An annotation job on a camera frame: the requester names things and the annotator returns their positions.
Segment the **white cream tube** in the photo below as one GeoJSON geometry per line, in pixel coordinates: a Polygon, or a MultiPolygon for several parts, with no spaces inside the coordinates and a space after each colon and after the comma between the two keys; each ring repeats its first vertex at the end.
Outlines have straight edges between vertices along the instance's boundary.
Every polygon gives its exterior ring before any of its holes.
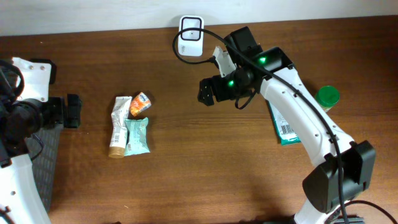
{"type": "Polygon", "coordinates": [[[113,132],[109,144],[108,156],[114,159],[124,157],[127,144],[128,130],[125,119],[129,116],[129,107],[132,101],[131,96],[117,96],[111,112],[113,132]]]}

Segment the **orange snack packet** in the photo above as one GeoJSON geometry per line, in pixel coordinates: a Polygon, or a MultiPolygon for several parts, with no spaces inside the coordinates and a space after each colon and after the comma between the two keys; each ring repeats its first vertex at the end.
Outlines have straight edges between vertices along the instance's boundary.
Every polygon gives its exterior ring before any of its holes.
{"type": "Polygon", "coordinates": [[[149,107],[151,107],[152,103],[150,101],[150,99],[148,98],[148,96],[143,93],[140,92],[132,101],[129,107],[129,112],[133,115],[133,116],[137,116],[138,114],[140,114],[141,112],[143,112],[144,110],[148,109],[149,107]]]}

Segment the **green 3M gloves package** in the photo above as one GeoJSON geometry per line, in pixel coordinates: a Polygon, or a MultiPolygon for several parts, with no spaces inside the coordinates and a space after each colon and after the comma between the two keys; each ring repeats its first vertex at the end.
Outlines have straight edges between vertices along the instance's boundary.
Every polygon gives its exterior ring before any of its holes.
{"type": "Polygon", "coordinates": [[[291,144],[301,143],[298,135],[294,132],[290,124],[285,120],[285,118],[276,109],[276,107],[272,105],[269,101],[267,101],[267,104],[272,117],[272,121],[274,123],[275,131],[277,133],[277,136],[279,137],[281,145],[287,146],[291,144]]]}

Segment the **green lid jar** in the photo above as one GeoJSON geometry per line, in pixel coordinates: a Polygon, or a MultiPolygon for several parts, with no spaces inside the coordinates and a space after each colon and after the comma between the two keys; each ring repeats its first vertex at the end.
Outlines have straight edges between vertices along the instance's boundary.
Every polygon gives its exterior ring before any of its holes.
{"type": "Polygon", "coordinates": [[[333,86],[321,87],[315,95],[316,102],[327,113],[340,100],[339,91],[333,86]]]}

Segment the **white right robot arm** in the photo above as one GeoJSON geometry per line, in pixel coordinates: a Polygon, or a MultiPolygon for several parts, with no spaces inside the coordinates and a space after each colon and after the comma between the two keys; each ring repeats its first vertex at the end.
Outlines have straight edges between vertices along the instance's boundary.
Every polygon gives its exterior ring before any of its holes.
{"type": "Polygon", "coordinates": [[[357,143],[326,114],[302,83],[294,63],[278,47],[263,50],[243,27],[221,39],[210,62],[219,74],[200,82],[199,102],[261,95],[287,120],[301,140],[313,171],[303,180],[306,200],[290,223],[350,223],[346,206],[369,188],[376,151],[357,143]]]}

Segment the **light green wipes packet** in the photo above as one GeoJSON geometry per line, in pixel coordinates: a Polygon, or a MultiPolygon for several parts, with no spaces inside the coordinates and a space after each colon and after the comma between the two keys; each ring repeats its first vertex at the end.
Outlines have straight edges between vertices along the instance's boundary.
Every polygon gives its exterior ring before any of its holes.
{"type": "Polygon", "coordinates": [[[128,130],[128,141],[125,148],[125,156],[150,153],[147,145],[147,125],[148,118],[144,119],[125,119],[128,130]]]}

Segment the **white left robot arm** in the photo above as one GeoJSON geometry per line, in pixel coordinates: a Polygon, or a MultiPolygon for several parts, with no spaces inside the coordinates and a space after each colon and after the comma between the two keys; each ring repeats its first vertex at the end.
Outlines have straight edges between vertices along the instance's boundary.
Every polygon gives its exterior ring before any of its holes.
{"type": "Polygon", "coordinates": [[[1,223],[50,223],[60,133],[80,126],[76,94],[49,96],[48,59],[1,61],[1,223]]]}

